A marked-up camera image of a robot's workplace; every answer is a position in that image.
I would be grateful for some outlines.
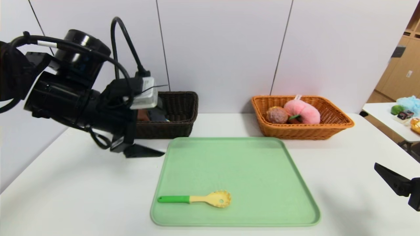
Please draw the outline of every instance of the white table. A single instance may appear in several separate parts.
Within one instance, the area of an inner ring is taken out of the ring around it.
[[[316,226],[157,226],[150,206],[164,157],[125,159],[99,149],[88,134],[68,129],[1,195],[0,235],[419,235],[420,212],[407,205],[408,198],[397,196],[373,165],[408,178],[420,176],[420,165],[361,116],[350,117],[355,127],[329,140],[285,140],[321,210]],[[192,136],[261,133],[253,114],[199,114]],[[165,150],[168,141],[140,143]]]
[[[395,105],[397,105],[396,102],[366,103],[363,106],[363,110],[401,136],[405,141],[399,145],[406,144],[407,152],[411,154],[411,145],[414,142],[420,142],[420,135],[413,132],[410,126],[405,126],[394,120],[394,115],[391,114],[391,107]]]

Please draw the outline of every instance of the yellow spatula head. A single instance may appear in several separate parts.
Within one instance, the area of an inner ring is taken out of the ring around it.
[[[206,202],[212,206],[224,208],[231,204],[231,194],[228,193],[226,190],[220,190],[212,192],[211,194],[207,195]]]

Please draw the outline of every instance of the blue plush toy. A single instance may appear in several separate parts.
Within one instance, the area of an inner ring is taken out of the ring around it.
[[[397,99],[396,102],[405,109],[414,112],[414,116],[420,115],[420,99],[416,98],[416,96],[402,97]]]

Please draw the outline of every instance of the green plush toy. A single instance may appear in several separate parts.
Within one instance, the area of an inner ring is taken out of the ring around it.
[[[395,105],[391,108],[392,115],[398,115],[400,112],[404,111],[404,107],[400,105]]]

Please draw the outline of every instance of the brown plush ball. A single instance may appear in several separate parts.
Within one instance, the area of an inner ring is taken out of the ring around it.
[[[284,108],[272,107],[267,111],[267,120],[274,124],[285,124],[289,116]]]

